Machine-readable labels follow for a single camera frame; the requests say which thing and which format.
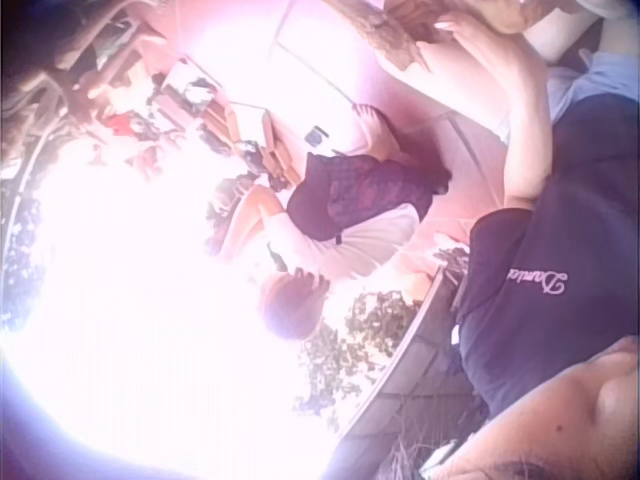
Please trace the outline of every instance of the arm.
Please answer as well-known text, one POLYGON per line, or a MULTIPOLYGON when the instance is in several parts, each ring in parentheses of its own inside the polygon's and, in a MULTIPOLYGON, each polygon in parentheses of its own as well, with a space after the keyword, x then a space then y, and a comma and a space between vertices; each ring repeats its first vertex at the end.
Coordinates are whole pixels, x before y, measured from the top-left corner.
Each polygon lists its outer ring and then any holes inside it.
POLYGON ((504 170, 505 206, 533 208, 552 162, 544 61, 522 36, 497 35, 468 15, 446 15, 436 27, 453 32, 504 91, 511 126, 504 170))
POLYGON ((533 209, 551 174, 551 116, 546 91, 512 103, 510 142, 504 166, 504 206, 533 209))

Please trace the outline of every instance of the foliage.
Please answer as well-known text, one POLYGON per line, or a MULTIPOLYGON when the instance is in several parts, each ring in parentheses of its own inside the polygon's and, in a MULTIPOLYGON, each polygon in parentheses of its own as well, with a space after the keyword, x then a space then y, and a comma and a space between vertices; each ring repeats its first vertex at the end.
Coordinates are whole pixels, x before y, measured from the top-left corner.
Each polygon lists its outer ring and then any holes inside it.
POLYGON ((389 364, 419 307, 407 304, 400 292, 368 292, 355 299, 344 329, 322 322, 300 348, 299 364, 305 369, 308 392, 296 398, 294 410, 322 417, 331 430, 338 431, 354 413, 341 407, 364 399, 366 389, 389 364))

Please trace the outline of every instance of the plaid fabric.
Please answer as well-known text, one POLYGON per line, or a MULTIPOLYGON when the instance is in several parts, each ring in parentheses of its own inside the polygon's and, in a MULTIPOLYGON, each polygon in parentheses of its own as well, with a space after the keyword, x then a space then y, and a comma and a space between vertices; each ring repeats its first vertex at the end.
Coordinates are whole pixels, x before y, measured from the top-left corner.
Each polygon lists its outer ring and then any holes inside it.
POLYGON ((329 216, 345 229, 409 203, 422 220, 431 207, 432 188, 426 172, 368 155, 309 158, 330 179, 329 216))

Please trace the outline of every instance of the red object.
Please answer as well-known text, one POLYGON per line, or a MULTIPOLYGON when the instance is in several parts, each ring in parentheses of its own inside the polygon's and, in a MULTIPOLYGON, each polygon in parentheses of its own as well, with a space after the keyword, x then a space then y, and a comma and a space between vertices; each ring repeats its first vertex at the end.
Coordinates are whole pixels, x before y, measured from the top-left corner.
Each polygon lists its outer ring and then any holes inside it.
POLYGON ((136 135, 136 132, 131 128, 131 118, 126 113, 112 115, 105 120, 104 125, 116 137, 135 137, 136 135))

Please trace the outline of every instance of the hand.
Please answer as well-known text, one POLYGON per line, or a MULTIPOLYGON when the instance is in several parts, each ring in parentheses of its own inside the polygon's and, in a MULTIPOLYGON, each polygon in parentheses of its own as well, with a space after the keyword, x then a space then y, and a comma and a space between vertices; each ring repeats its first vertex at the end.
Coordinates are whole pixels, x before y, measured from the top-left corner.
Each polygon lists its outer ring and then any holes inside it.
POLYGON ((453 33, 458 43, 484 66, 509 100, 546 96, 547 66, 521 35, 500 35, 470 15, 450 13, 435 24, 453 33))

